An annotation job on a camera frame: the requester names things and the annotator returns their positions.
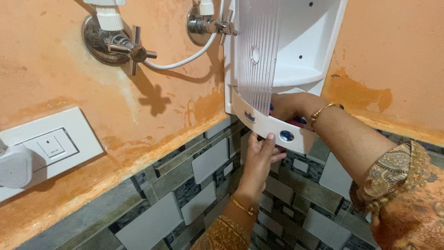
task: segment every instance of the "brand logo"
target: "brand logo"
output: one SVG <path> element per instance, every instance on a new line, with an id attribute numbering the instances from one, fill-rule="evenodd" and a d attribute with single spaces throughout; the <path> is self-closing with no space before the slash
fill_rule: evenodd
<path id="1" fill-rule="evenodd" d="M 256 119 L 256 117 L 252 117 L 251 113 L 247 113 L 246 111 L 245 111 L 245 117 L 247 117 L 251 123 L 254 123 L 254 120 Z"/>

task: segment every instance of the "white hose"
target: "white hose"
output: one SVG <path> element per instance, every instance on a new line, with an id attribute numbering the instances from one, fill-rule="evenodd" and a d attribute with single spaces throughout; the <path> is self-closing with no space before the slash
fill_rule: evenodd
<path id="1" fill-rule="evenodd" d="M 219 16 L 218 16 L 218 20 L 219 20 L 219 21 L 220 21 L 221 18 L 222 18 L 222 13 L 223 13 L 223 2 L 224 2 L 224 0 L 221 0 L 221 5 L 220 5 L 220 9 L 219 9 Z M 182 65 L 185 65 L 185 64 L 187 64 L 187 63 L 193 61 L 194 59 L 198 58 L 199 56 L 203 55 L 203 54 L 205 53 L 205 51 L 210 47 L 210 45 L 211 45 L 211 44 L 213 43 L 213 41 L 215 40 L 216 35 L 217 35 L 217 33 L 213 33 L 213 34 L 211 34 L 210 39 L 209 39 L 208 42 L 205 44 L 205 46 L 204 46 L 201 50 L 199 50 L 199 52 L 197 52 L 196 54 L 194 54 L 194 55 L 192 55 L 192 56 L 186 58 L 186 59 L 183 60 L 183 61 L 180 61 L 180 62 L 177 62 L 177 63 L 171 64 L 171 65 L 157 65 L 157 64 L 154 64 L 154 63 L 150 62 L 148 59 L 146 59 L 146 60 L 144 61 L 144 63 L 145 63 L 148 67 L 155 68 L 155 69 L 174 69 L 174 68 L 180 67 L 180 66 L 182 66 Z"/>

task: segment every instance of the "hand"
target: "hand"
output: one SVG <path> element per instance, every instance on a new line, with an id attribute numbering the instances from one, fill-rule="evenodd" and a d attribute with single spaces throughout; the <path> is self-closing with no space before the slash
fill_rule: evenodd
<path id="1" fill-rule="evenodd" d="M 294 117 L 310 119 L 311 115 L 328 102 L 319 96 L 310 93 L 272 94 L 271 104 L 273 113 L 271 116 L 281 121 L 288 121 Z"/>
<path id="2" fill-rule="evenodd" d="M 265 189 L 265 180 L 270 172 L 270 164 L 287 156 L 275 147 L 276 137 L 269 133 L 267 138 L 258 141 L 258 134 L 252 132 L 248 139 L 248 151 L 244 173 L 239 182 L 237 193 L 248 195 L 254 202 L 259 202 Z"/>

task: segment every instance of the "orange painted wall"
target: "orange painted wall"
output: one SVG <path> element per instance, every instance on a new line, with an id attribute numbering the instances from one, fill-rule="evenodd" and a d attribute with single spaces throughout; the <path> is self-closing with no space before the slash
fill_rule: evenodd
<path id="1" fill-rule="evenodd" d="M 350 0 L 323 97 L 367 124 L 444 145 L 444 2 Z"/>
<path id="2" fill-rule="evenodd" d="M 200 47 L 185 31 L 192 1 L 131 0 L 124 21 L 165 65 Z M 12 249 L 226 117 L 215 43 L 170 71 L 129 77 L 85 49 L 82 0 L 5 1 L 0 8 L 0 130 L 78 106 L 106 153 L 0 204 L 0 249 Z"/>

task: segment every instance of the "mounting hole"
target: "mounting hole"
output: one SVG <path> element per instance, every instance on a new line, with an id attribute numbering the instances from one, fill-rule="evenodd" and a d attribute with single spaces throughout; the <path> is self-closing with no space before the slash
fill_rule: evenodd
<path id="1" fill-rule="evenodd" d="M 253 64 L 257 64 L 261 59 L 259 48 L 256 45 L 252 45 L 250 49 L 250 59 Z"/>
<path id="2" fill-rule="evenodd" d="M 292 140 L 294 140 L 294 135 L 292 133 L 290 133 L 290 131 L 287 131 L 287 130 L 281 131 L 280 134 L 279 134 L 279 137 L 283 141 L 292 141 Z"/>

